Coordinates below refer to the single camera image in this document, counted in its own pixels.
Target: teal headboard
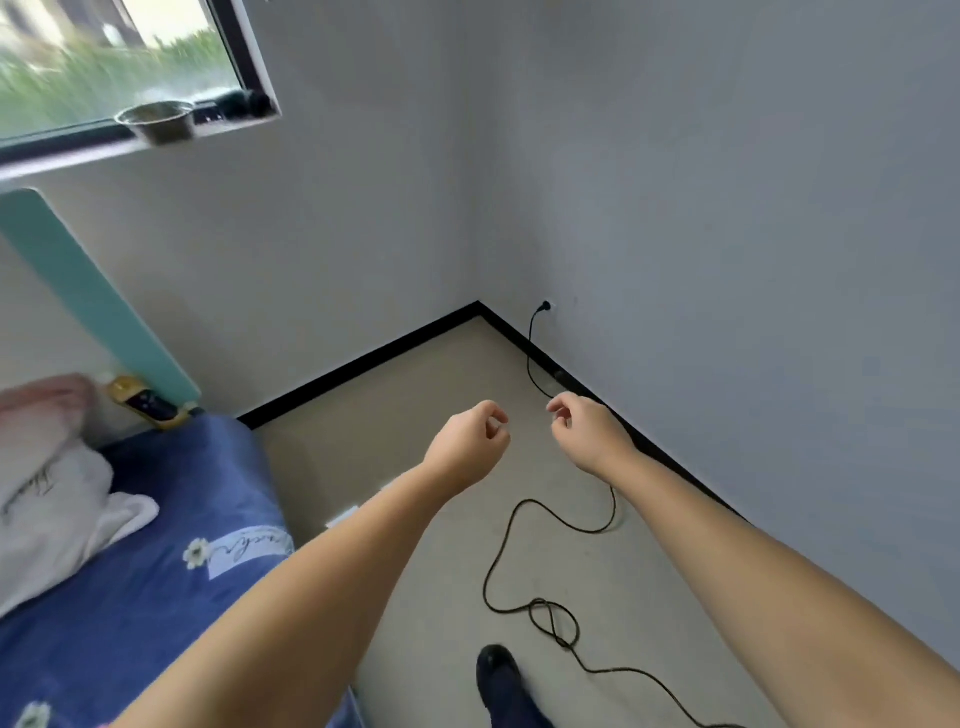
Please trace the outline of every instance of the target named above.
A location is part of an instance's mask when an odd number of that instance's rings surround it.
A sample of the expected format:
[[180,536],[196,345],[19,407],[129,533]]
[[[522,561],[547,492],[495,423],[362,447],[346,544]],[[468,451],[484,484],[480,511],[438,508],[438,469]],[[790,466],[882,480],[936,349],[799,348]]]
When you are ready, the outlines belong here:
[[200,397],[197,385],[110,284],[39,192],[18,189],[0,195],[0,234],[129,373],[140,376],[175,404]]

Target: shoe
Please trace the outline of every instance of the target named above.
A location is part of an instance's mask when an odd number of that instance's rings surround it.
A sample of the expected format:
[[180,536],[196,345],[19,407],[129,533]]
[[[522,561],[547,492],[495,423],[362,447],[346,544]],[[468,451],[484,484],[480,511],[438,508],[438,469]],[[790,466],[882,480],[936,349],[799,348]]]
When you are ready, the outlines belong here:
[[523,678],[510,650],[502,644],[488,644],[477,657],[477,688],[487,710],[502,703],[505,693],[524,692]]

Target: floor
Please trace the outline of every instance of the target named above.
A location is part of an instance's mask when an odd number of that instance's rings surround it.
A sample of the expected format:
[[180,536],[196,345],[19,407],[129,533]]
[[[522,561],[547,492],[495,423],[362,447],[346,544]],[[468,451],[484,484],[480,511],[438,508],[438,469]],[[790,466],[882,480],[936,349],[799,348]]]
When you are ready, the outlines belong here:
[[[476,319],[257,430],[299,543],[415,465],[446,418],[483,399],[511,416],[513,444],[493,474],[449,503],[403,574],[356,680],[370,728],[481,728],[476,655],[504,643],[557,728],[691,723],[649,680],[590,677],[525,615],[490,613],[484,575],[514,505],[542,499],[583,526],[602,525],[609,491],[566,462],[524,356]],[[559,387],[543,371],[548,391]],[[651,670],[703,722],[782,726],[724,646],[636,512],[584,536],[525,509],[492,582],[494,604],[536,595],[570,607],[592,667]]]

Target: floral pattern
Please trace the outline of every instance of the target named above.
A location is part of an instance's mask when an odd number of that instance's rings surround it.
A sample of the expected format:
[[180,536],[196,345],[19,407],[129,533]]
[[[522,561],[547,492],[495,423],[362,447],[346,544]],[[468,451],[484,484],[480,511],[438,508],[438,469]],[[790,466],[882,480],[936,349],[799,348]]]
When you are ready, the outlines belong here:
[[47,728],[50,722],[50,703],[30,703],[23,709],[14,728]]
[[183,561],[189,570],[201,567],[210,558],[210,543],[207,539],[194,539],[183,552]]

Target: glass pane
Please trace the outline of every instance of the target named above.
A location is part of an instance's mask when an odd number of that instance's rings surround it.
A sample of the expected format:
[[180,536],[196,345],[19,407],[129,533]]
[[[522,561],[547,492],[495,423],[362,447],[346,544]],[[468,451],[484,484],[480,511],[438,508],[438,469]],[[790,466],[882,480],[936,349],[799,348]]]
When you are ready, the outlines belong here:
[[239,86],[204,0],[0,0],[0,144]]

